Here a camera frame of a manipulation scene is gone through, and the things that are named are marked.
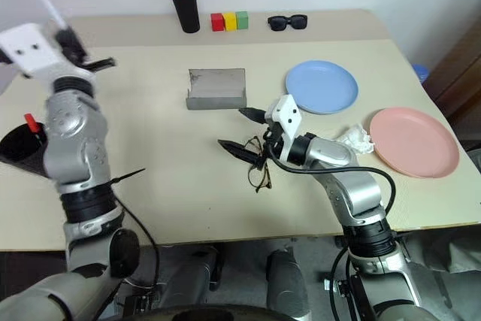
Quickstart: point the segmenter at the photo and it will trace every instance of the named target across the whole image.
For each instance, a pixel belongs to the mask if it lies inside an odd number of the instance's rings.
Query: gray box
[[[187,109],[239,109],[247,106],[246,70],[189,69]]]

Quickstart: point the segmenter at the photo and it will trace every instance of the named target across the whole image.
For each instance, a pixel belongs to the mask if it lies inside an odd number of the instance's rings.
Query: eyeglasses
[[[244,148],[262,156],[262,144],[256,135],[245,143]],[[261,188],[272,188],[271,174],[269,173],[267,162],[264,163],[260,170],[252,165],[247,172],[247,179],[250,185],[256,189],[256,193],[259,193]]]
[[[307,15],[296,14],[290,18],[276,15],[268,18],[268,23],[275,32],[284,30],[288,24],[294,29],[305,29],[307,27]]]

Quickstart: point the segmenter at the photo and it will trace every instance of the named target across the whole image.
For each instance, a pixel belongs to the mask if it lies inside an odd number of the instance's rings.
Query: black cup
[[[44,125],[42,123],[38,125],[43,130]],[[47,142],[41,143],[30,131],[29,126],[22,124],[0,141],[0,162],[48,178],[44,168],[46,149]]]
[[[185,33],[195,33],[201,28],[198,21],[197,0],[172,0]]]

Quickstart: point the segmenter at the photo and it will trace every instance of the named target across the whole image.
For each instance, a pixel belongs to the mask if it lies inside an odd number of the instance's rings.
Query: beige tabletop
[[[273,189],[255,193],[247,181],[248,164],[227,154],[216,140],[244,142],[262,135],[265,127],[236,110],[188,111],[189,68],[245,68],[247,104],[265,109],[285,92],[290,68],[324,59],[351,72],[358,99],[338,114],[302,112],[300,132],[335,137],[355,123],[368,127],[377,111],[393,106],[426,112],[451,130],[372,14],[308,13],[308,29],[283,33],[266,26],[267,15],[250,14],[249,30],[229,33],[211,32],[203,17],[203,28],[194,35],[183,34],[174,16],[73,22],[93,59],[117,60],[116,68],[98,74],[97,88],[109,122],[112,175],[147,170],[115,191],[159,244],[341,232],[324,189],[312,177],[287,174],[270,162]],[[17,78],[0,97],[2,135],[22,123],[24,113],[42,120],[47,96],[35,80]],[[395,179],[398,197],[388,217],[394,229],[481,220],[479,173],[459,149],[458,168],[442,179],[408,177],[374,153],[359,156],[361,165],[381,168]],[[377,179],[387,200],[389,187]],[[0,249],[62,249],[65,216],[51,182],[3,164],[0,182]],[[125,224],[138,230],[126,218]]]

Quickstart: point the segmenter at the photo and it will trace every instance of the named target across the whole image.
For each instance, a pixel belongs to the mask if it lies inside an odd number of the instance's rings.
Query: crumpled tissue
[[[352,126],[335,140],[351,147],[357,154],[372,153],[374,151],[374,143],[371,142],[370,135],[360,124]]]

